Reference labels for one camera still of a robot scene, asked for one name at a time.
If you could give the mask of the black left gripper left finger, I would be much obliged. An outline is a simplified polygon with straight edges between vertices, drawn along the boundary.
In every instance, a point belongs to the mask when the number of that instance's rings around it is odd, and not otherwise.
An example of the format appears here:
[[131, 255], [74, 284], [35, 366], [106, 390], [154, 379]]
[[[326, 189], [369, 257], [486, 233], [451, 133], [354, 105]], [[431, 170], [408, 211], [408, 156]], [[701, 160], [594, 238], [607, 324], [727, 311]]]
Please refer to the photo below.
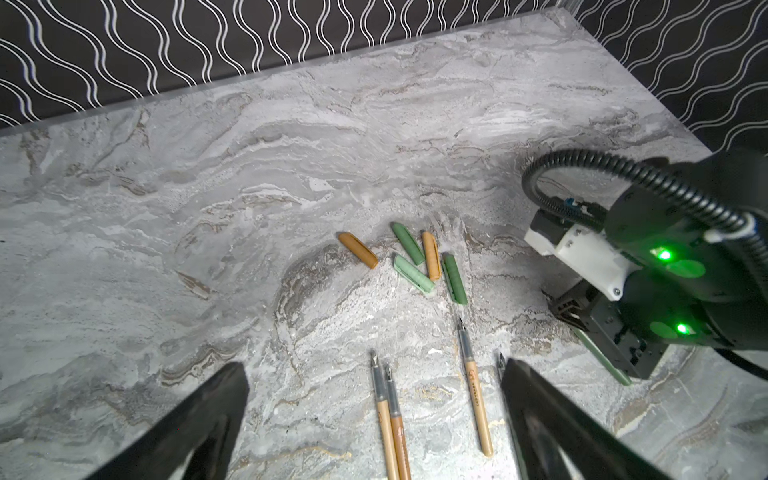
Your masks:
[[229, 362], [91, 479], [224, 479], [241, 428], [249, 384]]

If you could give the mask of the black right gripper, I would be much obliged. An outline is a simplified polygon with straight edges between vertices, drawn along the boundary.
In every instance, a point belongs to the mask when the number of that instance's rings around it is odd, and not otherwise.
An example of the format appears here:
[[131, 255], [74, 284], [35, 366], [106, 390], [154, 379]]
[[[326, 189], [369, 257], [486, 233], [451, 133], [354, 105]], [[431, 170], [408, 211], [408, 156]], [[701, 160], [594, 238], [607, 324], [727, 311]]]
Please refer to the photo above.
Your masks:
[[631, 380], [649, 379], [667, 349], [641, 338], [622, 320], [617, 304], [584, 280], [559, 296], [544, 297], [555, 319], [585, 332]]

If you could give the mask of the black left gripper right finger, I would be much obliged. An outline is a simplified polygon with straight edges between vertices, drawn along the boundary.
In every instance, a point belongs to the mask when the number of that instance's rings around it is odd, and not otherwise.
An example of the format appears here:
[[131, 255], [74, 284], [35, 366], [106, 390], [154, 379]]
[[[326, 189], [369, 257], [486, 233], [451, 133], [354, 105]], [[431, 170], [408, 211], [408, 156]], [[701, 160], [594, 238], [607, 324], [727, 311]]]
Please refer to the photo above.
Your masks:
[[521, 479], [666, 479], [527, 363], [496, 355]]

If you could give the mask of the dark green pen cap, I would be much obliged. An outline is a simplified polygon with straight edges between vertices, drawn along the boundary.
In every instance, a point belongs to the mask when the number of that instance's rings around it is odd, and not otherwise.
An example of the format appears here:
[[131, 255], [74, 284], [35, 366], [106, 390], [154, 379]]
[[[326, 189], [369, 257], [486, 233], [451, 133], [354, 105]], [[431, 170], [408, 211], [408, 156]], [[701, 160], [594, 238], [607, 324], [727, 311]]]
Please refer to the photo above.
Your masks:
[[408, 228], [401, 223], [393, 222], [391, 229], [413, 264], [422, 265], [425, 262], [425, 255]]

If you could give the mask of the green pen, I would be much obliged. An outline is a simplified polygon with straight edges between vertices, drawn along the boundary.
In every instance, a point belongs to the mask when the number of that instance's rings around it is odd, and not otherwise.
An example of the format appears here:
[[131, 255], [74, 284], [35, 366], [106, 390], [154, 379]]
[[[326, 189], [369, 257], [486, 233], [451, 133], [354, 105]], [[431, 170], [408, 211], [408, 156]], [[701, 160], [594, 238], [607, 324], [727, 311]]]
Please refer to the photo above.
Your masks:
[[597, 359], [597, 361], [611, 374], [611, 376], [622, 386], [630, 386], [632, 380], [630, 377], [616, 368], [608, 357], [601, 352], [598, 346], [582, 330], [572, 327], [571, 330], [579, 338], [582, 344]]

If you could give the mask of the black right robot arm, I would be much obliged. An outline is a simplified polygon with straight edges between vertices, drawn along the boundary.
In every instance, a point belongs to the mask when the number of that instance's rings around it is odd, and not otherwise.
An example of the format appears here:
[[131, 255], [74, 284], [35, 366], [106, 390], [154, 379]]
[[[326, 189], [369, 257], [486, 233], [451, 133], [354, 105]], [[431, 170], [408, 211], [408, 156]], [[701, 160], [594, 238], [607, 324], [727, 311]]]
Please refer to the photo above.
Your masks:
[[[545, 194], [540, 177], [583, 169], [625, 181], [610, 208]], [[673, 344], [702, 346], [759, 378], [742, 357], [767, 347], [767, 159], [745, 149], [701, 161], [548, 153], [522, 186], [537, 212], [526, 242], [578, 282], [548, 307], [621, 381], [646, 379]]]

